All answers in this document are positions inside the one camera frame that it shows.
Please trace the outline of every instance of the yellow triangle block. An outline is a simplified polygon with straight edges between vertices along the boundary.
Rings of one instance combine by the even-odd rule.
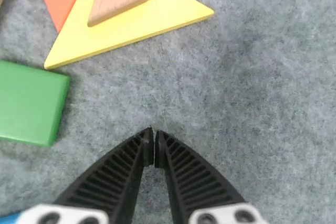
[[[94,0],[76,0],[45,63],[57,68],[142,39],[174,30],[214,14],[196,0],[148,0],[96,26],[87,21]]]

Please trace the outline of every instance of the green block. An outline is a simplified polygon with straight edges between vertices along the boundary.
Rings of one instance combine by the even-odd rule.
[[[0,60],[0,139],[51,146],[69,77]]]

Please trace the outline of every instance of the gray carpet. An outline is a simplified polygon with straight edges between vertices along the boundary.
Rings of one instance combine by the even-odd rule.
[[[0,215],[52,202],[151,125],[270,223],[335,222],[336,0],[199,1],[213,18],[56,70],[71,77],[58,140],[0,142]],[[41,68],[55,38],[43,0],[4,1],[0,59]],[[172,223],[163,172],[142,181],[133,223]]]

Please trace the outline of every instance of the screw hole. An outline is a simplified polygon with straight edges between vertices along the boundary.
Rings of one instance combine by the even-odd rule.
[[[252,223],[255,221],[254,216],[246,210],[237,211],[235,217],[239,223]]]
[[[217,224],[217,221],[213,215],[202,214],[198,217],[197,224]]]
[[[44,215],[38,224],[57,224],[58,220],[60,218],[60,215],[56,212],[50,212],[46,215]]]
[[[79,224],[99,224],[99,221],[94,217],[85,218]]]

